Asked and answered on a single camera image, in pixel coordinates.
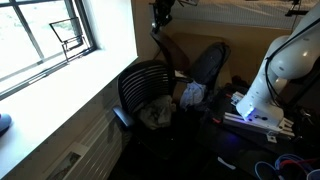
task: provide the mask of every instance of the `window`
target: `window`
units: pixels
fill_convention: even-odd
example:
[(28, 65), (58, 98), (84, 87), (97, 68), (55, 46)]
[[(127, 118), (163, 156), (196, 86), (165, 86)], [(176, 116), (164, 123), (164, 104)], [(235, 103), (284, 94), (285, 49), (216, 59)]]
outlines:
[(95, 49), (78, 0), (0, 0), (0, 22), (0, 100)]

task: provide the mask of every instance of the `table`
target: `table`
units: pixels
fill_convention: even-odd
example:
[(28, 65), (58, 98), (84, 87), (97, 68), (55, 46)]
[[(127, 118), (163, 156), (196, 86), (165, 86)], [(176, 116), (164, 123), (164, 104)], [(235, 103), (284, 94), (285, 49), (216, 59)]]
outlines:
[[(221, 90), (210, 107), (211, 116), (222, 120), (224, 112), (235, 112), (235, 108), (230, 104), (230, 97), (225, 96), (226, 93), (232, 93), (234, 90), (245, 93), (243, 88), (238, 87)], [(217, 124), (211, 118), (202, 119), (196, 140), (227, 163), (233, 164), (253, 177), (256, 177), (254, 166), (258, 161), (274, 164), (282, 154), (301, 155), (301, 151), (298, 151), (298, 147), (292, 141), (278, 138), (278, 143), (271, 143), (267, 141), (264, 134), (223, 125), (223, 123)]]

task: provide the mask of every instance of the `chair armrest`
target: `chair armrest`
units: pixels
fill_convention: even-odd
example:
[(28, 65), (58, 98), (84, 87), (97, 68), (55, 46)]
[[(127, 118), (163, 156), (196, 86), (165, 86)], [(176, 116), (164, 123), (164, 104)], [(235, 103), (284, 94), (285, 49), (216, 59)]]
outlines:
[(120, 106), (112, 108), (114, 114), (123, 122), (126, 128), (130, 129), (134, 124), (134, 120)]
[(173, 80), (175, 80), (177, 82), (183, 82), (183, 83), (192, 83), (193, 82), (193, 79), (189, 78), (189, 77), (174, 77)]

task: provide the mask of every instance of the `window frame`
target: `window frame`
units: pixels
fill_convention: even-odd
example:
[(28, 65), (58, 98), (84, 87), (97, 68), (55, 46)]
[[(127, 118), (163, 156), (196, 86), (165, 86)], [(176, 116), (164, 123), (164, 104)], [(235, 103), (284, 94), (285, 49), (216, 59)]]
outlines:
[[(32, 30), (31, 28), (29, 27), (26, 19), (25, 19), (25, 16), (23, 15), (21, 9), (20, 9), (20, 5), (27, 5), (27, 4), (37, 4), (37, 3), (46, 3), (46, 2), (54, 2), (54, 1), (64, 1), (65, 2), (65, 5), (66, 5), (66, 8), (67, 8), (67, 11), (68, 11), (68, 14), (69, 14), (69, 17), (70, 18), (74, 18), (74, 17), (77, 17), (76, 16), (76, 12), (75, 12), (75, 8), (77, 8), (78, 10), (78, 15), (79, 15), (79, 20), (81, 21), (82, 23), (82, 27), (83, 27), (83, 33), (86, 34), (87, 38), (87, 43), (89, 44), (89, 49), (88, 51), (86, 51), (85, 53), (80, 53), (78, 54), (77, 56), (75, 57), (72, 57), (71, 59), (66, 59), (65, 56), (61, 56), (63, 55), (63, 51), (62, 52), (59, 52), (59, 53), (56, 53), (54, 55), (51, 55), (50, 57), (47, 57), (47, 58), (44, 58), (44, 55), (43, 55), (43, 52), (41, 51), (41, 48), (39, 46), (39, 43), (37, 42), (36, 38), (34, 37), (34, 34), (32, 33)], [(7, 76), (4, 76), (2, 78), (0, 78), (0, 83), (1, 81), (3, 80), (7, 80), (11, 77), (14, 77), (15, 75), (17, 74), (20, 74), (20, 73), (23, 73), (25, 71), (28, 71), (32, 68), (35, 68), (41, 64), (43, 64), (44, 62), (47, 62), (53, 58), (56, 58), (58, 56), (61, 56), (63, 57), (64, 59), (62, 59), (59, 63), (31, 76), (31, 77), (26, 77), (26, 79), (2, 92), (0, 92), (0, 101), (9, 97), (10, 95), (20, 91), (21, 89), (25, 88), (25, 87), (28, 87), (29, 85), (33, 84), (34, 82), (56, 72), (57, 70), (69, 65), (70, 61), (74, 60), (74, 59), (77, 59), (77, 58), (80, 58), (82, 56), (85, 56), (93, 51), (95, 51), (97, 49), (97, 45), (96, 45), (96, 42), (94, 40), (94, 37), (93, 37), (93, 34), (92, 34), (92, 30), (91, 30), (91, 27), (89, 25), (89, 21), (88, 21), (88, 18), (87, 18), (87, 14), (85, 12), (85, 8), (84, 8), (84, 4), (83, 4), (83, 1), (82, 0), (27, 0), (27, 1), (21, 1), (21, 2), (17, 2), (16, 0), (9, 0), (9, 2), (5, 2), (5, 3), (0, 3), (0, 9), (1, 8), (4, 8), (4, 7), (12, 7), (13, 10), (15, 11), (16, 15), (18, 16), (23, 28), (25, 29), (28, 37), (30, 38), (30, 41), (32, 42), (34, 48), (36, 49), (39, 57), (40, 57), (40, 60), (34, 64), (31, 64), (25, 68), (22, 68), (16, 72), (13, 72)]]

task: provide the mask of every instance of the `cable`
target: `cable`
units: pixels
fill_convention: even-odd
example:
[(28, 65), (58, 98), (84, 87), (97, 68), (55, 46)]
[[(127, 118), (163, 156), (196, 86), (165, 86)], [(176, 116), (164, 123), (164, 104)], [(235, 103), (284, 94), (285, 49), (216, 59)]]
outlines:
[(307, 30), (309, 30), (310, 28), (312, 28), (313, 26), (317, 25), (320, 22), (320, 18), (318, 18), (317, 20), (315, 20), (314, 22), (312, 22), (310, 25), (308, 25), (307, 27), (305, 27), (303, 30), (301, 30), (300, 32), (298, 32), (295, 36), (293, 36), (292, 38), (288, 39), (284, 44), (282, 44), (279, 48), (277, 48), (269, 57), (266, 58), (266, 65), (265, 65), (265, 76), (266, 76), (266, 83), (267, 83), (267, 87), (270, 93), (270, 96), (272, 98), (272, 101), (278, 106), (279, 104), (276, 102), (276, 98), (274, 98), (273, 94), (276, 95), (276, 97), (283, 99), (274, 89), (273, 85), (271, 84), (269, 77), (268, 77), (268, 68), (269, 68), (269, 64), (272, 61), (272, 59), (274, 58), (274, 56), (281, 50), (283, 49), (286, 45), (288, 45), (289, 43), (291, 43), (294, 39), (296, 39), (298, 36), (300, 36), (301, 34), (305, 33)]
[[(302, 2), (302, 0), (299, 1), (298, 11), (300, 10), (301, 2)], [(295, 17), (294, 20), (293, 20), (293, 23), (292, 23), (292, 26), (291, 26), (291, 33), (290, 33), (290, 34), (292, 34), (292, 32), (293, 32), (293, 28), (294, 28), (294, 25), (296, 24), (296, 21), (297, 21), (298, 16), (299, 16), (299, 15), (296, 14), (296, 17)]]
[(280, 180), (284, 180), (284, 177), (281, 176), (281, 170), (283, 169), (283, 167), (285, 165), (294, 164), (294, 165), (298, 166), (302, 170), (302, 172), (304, 172), (304, 174), (307, 176), (308, 174), (310, 174), (310, 172), (314, 171), (314, 169), (311, 167), (311, 165), (309, 163), (314, 163), (315, 161), (318, 161), (318, 160), (319, 160), (319, 158), (305, 160), (295, 154), (283, 154), (276, 159), (276, 161), (274, 163), (274, 167), (267, 162), (258, 161), (255, 164), (254, 168), (255, 168), (255, 173), (260, 180), (262, 178), (260, 177), (260, 174), (258, 171), (259, 165), (267, 165), (268, 167), (270, 167), (273, 170), (273, 173)]
[(274, 172), (275, 174), (277, 174), (276, 169), (275, 169), (271, 164), (266, 163), (266, 162), (264, 162), (264, 161), (259, 161), (259, 162), (257, 162), (256, 165), (254, 166), (254, 171), (255, 171), (257, 177), (258, 177), (260, 180), (262, 180), (262, 178), (260, 177), (259, 172), (258, 172), (258, 165), (260, 165), (260, 164), (267, 165), (268, 167), (270, 167), (270, 168), (273, 170), (273, 172)]
[(161, 53), (161, 48), (159, 49), (159, 51), (156, 53), (156, 55), (153, 57), (152, 60), (155, 60), (159, 56), (160, 53)]

